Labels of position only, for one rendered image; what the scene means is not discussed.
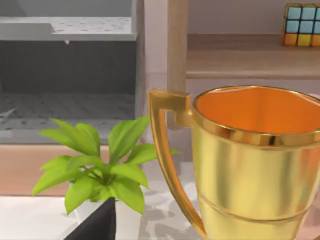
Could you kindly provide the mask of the gold trophy cup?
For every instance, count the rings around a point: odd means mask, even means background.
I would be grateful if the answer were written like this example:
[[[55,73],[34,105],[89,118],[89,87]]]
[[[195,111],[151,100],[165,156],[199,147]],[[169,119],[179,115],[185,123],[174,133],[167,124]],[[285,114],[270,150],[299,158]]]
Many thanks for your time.
[[[153,142],[180,210],[204,240],[295,240],[320,184],[320,98],[255,85],[152,89]],[[199,210],[176,174],[165,111],[192,133]]]

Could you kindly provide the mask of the pulled-out drawer with grey inside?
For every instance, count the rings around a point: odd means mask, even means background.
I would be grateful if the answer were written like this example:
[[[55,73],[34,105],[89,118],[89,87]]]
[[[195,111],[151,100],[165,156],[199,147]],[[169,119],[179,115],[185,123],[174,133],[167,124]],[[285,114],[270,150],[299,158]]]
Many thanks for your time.
[[[144,91],[144,0],[0,0],[0,144],[51,144],[53,119],[107,143]]]

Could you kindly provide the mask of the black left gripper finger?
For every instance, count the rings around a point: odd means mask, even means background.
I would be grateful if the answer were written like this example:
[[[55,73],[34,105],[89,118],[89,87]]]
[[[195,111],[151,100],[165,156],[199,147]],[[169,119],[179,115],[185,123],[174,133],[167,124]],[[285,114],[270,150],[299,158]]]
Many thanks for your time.
[[[116,200],[110,197],[64,240],[116,240]]]

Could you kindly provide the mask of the colourful puzzle cube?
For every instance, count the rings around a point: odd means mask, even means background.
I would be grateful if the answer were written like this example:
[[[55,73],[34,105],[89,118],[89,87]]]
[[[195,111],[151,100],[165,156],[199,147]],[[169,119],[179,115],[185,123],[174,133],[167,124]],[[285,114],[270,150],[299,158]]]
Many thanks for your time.
[[[290,47],[320,48],[320,3],[287,3],[282,43]]]

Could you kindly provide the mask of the green plant in white pot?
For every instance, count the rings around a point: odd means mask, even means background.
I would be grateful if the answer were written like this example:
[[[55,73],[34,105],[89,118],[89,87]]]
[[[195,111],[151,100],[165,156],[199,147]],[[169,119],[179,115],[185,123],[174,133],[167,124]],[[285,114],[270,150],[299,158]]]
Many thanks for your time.
[[[39,134],[76,151],[77,155],[60,155],[42,165],[43,174],[32,195],[69,182],[64,208],[67,214],[75,213],[80,222],[111,197],[143,214],[143,189],[149,184],[141,165],[157,158],[152,143],[139,143],[149,122],[148,116],[142,116],[117,123],[108,136],[109,160],[104,162],[101,138],[92,125],[71,125],[56,119],[56,128],[43,129]]]

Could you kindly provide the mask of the wooden open shelf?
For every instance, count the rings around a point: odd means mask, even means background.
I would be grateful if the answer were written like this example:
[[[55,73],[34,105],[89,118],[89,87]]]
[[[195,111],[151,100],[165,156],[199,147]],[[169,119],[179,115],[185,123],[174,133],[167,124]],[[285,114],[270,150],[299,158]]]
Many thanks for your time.
[[[315,81],[320,93],[320,48],[285,47],[278,34],[187,33],[188,0],[167,0],[167,89],[186,81]]]

